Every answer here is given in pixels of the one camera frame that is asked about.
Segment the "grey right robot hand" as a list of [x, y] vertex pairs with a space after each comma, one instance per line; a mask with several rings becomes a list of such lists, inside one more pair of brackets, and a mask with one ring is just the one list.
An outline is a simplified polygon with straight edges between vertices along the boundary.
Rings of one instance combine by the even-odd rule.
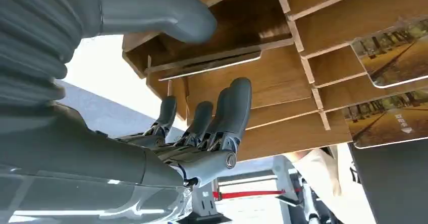
[[1, 223], [168, 223], [192, 212], [192, 191], [237, 160], [251, 82], [225, 88], [215, 117], [202, 102], [180, 140], [166, 97], [145, 132], [110, 138], [60, 104], [57, 79], [84, 38], [160, 31], [209, 40], [217, 21], [200, 0], [1, 0]]

